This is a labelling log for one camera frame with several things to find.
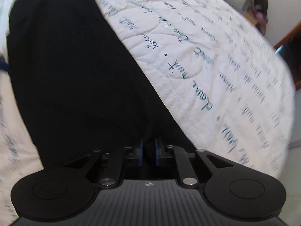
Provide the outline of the wooden door frame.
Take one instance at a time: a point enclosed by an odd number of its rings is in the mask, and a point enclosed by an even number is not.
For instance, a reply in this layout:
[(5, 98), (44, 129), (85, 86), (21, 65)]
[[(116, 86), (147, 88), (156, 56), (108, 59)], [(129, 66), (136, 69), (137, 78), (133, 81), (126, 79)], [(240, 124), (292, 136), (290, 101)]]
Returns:
[(298, 32), (298, 28), (292, 30), (289, 32), (283, 39), (281, 39), (275, 46), (274, 49), (277, 50), (280, 48), (283, 44), (285, 44), (287, 41), (289, 41), (294, 35)]

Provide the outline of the black pants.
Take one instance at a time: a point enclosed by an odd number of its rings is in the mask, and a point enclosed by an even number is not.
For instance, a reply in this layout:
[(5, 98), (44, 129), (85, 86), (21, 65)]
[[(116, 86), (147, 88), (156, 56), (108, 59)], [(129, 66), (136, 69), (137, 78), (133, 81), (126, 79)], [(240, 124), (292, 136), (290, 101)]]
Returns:
[(7, 49), (17, 106), (45, 168), (142, 139), (194, 151), (95, 0), (17, 0)]

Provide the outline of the white script-printed quilt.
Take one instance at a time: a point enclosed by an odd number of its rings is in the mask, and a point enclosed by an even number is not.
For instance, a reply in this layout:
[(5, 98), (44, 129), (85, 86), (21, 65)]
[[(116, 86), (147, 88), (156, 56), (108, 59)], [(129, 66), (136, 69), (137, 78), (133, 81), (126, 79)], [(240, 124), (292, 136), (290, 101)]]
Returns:
[[(1, 0), (1, 61), (9, 16)], [(95, 0), (194, 148), (278, 178), (294, 119), (290, 70), (223, 0)], [(1, 72), (1, 225), (17, 219), (13, 185), (44, 166)]]

